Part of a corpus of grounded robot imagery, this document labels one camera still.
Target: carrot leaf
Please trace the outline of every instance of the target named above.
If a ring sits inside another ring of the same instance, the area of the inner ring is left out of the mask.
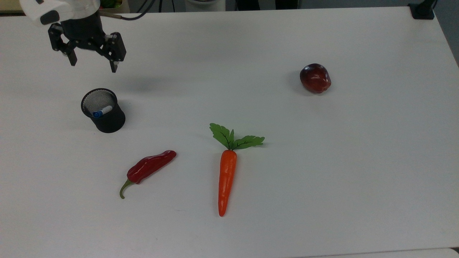
[[[264,137],[257,137],[253,135],[244,136],[242,139],[233,142],[232,150],[246,149],[248,147],[263,145]]]
[[[232,130],[230,133],[230,130],[215,123],[210,124],[210,130],[213,132],[213,137],[217,139],[217,141],[219,141],[229,150],[232,149],[234,142],[234,130]]]

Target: black mount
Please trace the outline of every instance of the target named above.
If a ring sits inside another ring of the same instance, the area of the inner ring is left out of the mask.
[[[420,4],[408,4],[411,16],[416,20],[433,20],[435,17],[432,9],[434,2],[435,0],[425,0]]]
[[[62,41],[62,34],[69,42]],[[114,32],[106,35],[102,30],[102,22],[99,13],[78,19],[67,20],[61,24],[54,23],[48,29],[51,46],[54,51],[60,51],[68,57],[70,64],[75,66],[77,56],[74,49],[93,50],[110,61],[112,72],[116,72],[118,63],[124,60],[126,48],[124,47],[121,34]]]

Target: apple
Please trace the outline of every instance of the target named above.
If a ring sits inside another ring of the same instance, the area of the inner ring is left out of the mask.
[[[320,64],[310,64],[303,68],[300,72],[300,80],[301,84],[312,93],[322,93],[331,85],[327,69]]]

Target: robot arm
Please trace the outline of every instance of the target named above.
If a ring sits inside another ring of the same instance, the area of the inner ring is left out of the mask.
[[[121,34],[106,35],[102,30],[97,12],[100,0],[20,0],[20,3],[26,16],[37,26],[52,24],[48,30],[51,46],[67,56],[72,66],[77,62],[76,47],[93,50],[107,58],[113,73],[124,60],[126,49]],[[69,42],[63,42],[62,34]]]

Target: blue marker cap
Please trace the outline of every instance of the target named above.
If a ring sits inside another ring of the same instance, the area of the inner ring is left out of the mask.
[[[95,118],[99,118],[100,116],[102,116],[102,110],[99,110],[97,112],[93,112],[92,115],[95,117]]]

